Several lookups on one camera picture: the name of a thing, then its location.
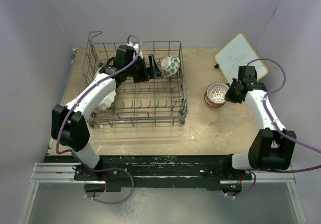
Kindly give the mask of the brown patterned white bowl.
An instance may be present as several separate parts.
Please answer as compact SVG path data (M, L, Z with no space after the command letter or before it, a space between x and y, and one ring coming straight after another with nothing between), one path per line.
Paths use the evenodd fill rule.
M214 82L207 87L206 97L213 104L224 104L229 86L222 82Z

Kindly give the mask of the green leaf patterned bowl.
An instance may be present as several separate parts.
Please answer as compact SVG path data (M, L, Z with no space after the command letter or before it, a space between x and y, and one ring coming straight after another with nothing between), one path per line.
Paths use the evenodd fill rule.
M180 58L178 56L168 56L161 61L161 68L167 77L174 76L179 70L181 65Z

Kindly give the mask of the orange red patterned bowl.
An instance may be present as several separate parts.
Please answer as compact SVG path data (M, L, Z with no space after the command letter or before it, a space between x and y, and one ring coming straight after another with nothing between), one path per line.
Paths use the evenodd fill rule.
M225 103L219 103L219 104L216 104L216 103L212 103L208 100L207 96L204 95L204 101L205 103L210 106L210 107L215 107L215 108L218 108L218 107L222 107Z

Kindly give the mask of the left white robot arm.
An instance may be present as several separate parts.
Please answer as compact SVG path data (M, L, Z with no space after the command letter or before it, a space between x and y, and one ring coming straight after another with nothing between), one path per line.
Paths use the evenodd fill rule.
M152 54L149 67L139 44L120 45L96 73L93 81L74 100L65 106L56 105L52 110L51 136L57 145L67 147L85 166L85 173L92 180L103 175L102 160L89 144L87 119L95 108L108 108L114 102L116 89L128 78L134 83L147 82L162 77Z

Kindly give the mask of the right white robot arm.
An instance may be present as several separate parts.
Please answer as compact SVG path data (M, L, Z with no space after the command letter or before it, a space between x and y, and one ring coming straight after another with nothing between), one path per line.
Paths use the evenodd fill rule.
M225 94L225 100L232 103L246 103L258 126L258 133L249 150L242 154L233 154L231 162L223 167L223 174L228 179L235 179L241 170L271 169L286 170L290 166L295 142L285 138L289 135L295 139L294 131L288 131L278 120L274 110L267 113L270 107L267 88L257 81L254 66L240 66L238 77Z

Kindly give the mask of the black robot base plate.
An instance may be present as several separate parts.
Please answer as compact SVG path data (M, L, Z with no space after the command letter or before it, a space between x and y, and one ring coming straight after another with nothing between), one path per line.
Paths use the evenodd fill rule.
M108 192L122 188L204 188L240 191L240 181L251 180L231 166L230 155L101 156L102 166L91 171L74 165L77 181L107 184Z

